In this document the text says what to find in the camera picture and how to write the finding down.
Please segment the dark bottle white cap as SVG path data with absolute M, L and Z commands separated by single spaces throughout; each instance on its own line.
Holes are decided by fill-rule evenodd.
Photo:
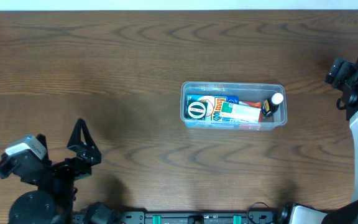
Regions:
M 262 103 L 262 113 L 266 117 L 271 117 L 283 102 L 284 96 L 281 93 L 275 93 Z

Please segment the red Panadol ActiFast box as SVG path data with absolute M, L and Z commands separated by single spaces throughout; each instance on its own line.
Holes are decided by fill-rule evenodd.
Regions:
M 239 101 L 239 104 L 242 106 L 250 106 L 253 108 L 261 108 L 262 107 L 261 102 Z

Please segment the dark green Zam-Buk box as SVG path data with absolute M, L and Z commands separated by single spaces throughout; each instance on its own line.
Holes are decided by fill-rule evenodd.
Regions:
M 196 100 L 188 100 L 185 108 L 186 119 L 205 120 L 208 104 Z

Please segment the white green Panadol box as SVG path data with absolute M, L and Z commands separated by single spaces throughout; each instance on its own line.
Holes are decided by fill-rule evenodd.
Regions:
M 230 118 L 240 122 L 258 123 L 261 120 L 261 108 L 224 102 L 220 115 L 222 118 Z

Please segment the blue Kool Fever box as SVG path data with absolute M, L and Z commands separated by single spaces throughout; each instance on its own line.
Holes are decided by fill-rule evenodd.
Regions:
M 224 121 L 220 112 L 224 102 L 238 104 L 237 96 L 213 96 L 213 95 L 186 95 L 185 108 L 188 100 L 196 100 L 208 104 L 205 120 L 201 121 Z

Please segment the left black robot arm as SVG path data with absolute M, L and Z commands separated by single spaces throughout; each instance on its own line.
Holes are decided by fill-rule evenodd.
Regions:
M 78 119 L 67 149 L 75 157 L 53 163 L 46 137 L 29 135 L 6 149 L 12 173 L 37 190 L 21 195 L 9 211 L 9 223 L 70 223 L 75 201 L 74 181 L 89 177 L 101 163 L 101 153 L 83 119 Z

